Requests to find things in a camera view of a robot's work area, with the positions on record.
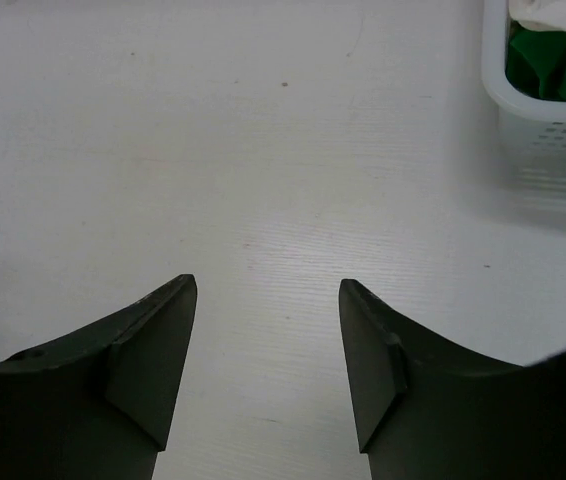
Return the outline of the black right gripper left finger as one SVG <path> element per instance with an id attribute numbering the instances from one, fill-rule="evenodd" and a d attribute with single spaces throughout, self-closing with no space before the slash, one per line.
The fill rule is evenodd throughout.
<path id="1" fill-rule="evenodd" d="M 197 303 L 180 275 L 0 361 L 0 479 L 149 479 L 168 443 Z"/>

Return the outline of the green t-shirt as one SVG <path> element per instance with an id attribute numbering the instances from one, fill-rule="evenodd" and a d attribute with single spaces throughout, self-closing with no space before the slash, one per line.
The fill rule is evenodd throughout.
<path id="1" fill-rule="evenodd" d="M 505 75 L 531 98 L 566 102 L 566 32 L 533 31 L 513 22 Z"/>

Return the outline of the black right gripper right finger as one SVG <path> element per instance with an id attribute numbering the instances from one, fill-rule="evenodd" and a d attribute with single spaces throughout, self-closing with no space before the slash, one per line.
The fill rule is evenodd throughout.
<path id="1" fill-rule="evenodd" d="M 345 279 L 359 449 L 376 479 L 566 479 L 566 350 L 519 366 L 458 345 Z"/>

